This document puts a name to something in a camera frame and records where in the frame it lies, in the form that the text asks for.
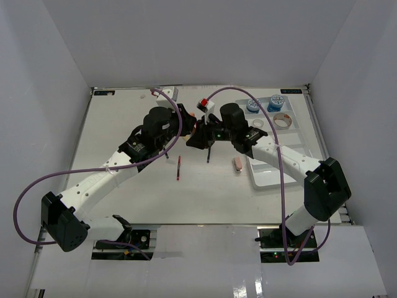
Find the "clear tape roll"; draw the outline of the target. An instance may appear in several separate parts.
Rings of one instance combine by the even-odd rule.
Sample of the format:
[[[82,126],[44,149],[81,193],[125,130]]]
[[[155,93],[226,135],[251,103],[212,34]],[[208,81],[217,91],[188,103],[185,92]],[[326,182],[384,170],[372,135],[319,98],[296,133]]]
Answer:
[[[264,121],[261,119],[254,119],[252,125],[257,128],[262,128],[264,126]]]

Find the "brown packing tape roll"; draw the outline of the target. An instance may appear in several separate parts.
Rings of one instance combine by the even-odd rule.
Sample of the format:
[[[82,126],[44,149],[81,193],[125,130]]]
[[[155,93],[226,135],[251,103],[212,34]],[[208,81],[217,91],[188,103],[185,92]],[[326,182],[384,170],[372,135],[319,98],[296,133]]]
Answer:
[[[293,120],[292,118],[285,113],[277,113],[273,117],[274,124],[280,129],[280,130],[288,130],[292,124]]]

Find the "blue tape roll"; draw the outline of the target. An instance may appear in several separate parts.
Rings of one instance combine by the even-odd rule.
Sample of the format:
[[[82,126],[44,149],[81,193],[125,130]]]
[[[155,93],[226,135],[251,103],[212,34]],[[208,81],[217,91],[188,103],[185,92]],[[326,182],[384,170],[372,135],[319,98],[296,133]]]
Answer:
[[[285,103],[285,99],[283,96],[274,94],[269,99],[267,111],[268,112],[280,112],[284,103]]]
[[[261,102],[253,99],[248,99],[246,103],[246,110],[252,114],[258,114],[261,109]]]

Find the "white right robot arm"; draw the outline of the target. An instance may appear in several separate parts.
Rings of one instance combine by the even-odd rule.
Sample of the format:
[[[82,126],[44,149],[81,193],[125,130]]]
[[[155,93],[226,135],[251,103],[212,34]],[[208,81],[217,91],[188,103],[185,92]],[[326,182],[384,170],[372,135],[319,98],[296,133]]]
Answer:
[[[303,187],[303,205],[285,219],[281,242],[293,248],[303,234],[317,222],[325,222],[351,197],[352,193],[340,163],[303,155],[287,146],[279,146],[265,131],[250,126],[236,103],[220,109],[221,119],[211,116],[196,123],[187,146],[207,149],[217,141],[229,141],[241,154],[283,171]]]

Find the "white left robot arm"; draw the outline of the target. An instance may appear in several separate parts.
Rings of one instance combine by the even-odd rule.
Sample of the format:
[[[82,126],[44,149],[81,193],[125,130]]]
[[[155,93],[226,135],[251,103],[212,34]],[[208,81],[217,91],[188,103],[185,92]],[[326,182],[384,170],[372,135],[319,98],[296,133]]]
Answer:
[[[88,217],[93,207],[124,181],[145,169],[164,147],[179,136],[192,133],[197,119],[182,104],[177,110],[154,107],[115,153],[75,186],[59,195],[42,198],[42,225],[64,252],[76,249],[85,239],[110,240],[126,247],[131,228],[119,215],[95,220]]]

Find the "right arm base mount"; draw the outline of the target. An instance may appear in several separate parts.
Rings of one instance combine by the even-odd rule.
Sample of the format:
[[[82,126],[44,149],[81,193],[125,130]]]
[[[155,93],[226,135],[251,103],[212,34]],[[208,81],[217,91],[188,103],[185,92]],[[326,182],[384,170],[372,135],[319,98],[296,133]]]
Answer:
[[[301,248],[308,231],[305,231],[300,236],[296,237],[294,234],[287,231],[287,258],[289,262],[292,262],[295,256],[298,254],[298,250]],[[254,240],[259,244],[259,251],[261,257],[261,263],[286,263],[285,253],[283,248],[283,238],[281,227],[277,228],[260,228],[258,230],[258,236]],[[297,263],[317,263],[319,262],[319,253],[313,252],[318,247],[314,232],[308,237],[306,244],[304,245]]]

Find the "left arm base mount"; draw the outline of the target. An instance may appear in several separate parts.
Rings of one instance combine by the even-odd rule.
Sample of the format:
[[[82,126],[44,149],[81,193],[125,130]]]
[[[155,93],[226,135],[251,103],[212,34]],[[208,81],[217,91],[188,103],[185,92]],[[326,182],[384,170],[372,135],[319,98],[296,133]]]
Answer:
[[[95,242],[91,258],[93,260],[115,261],[150,261],[154,254],[155,244],[151,244],[152,231],[133,228],[119,215],[112,218],[121,225],[122,231],[115,240],[102,238]]]

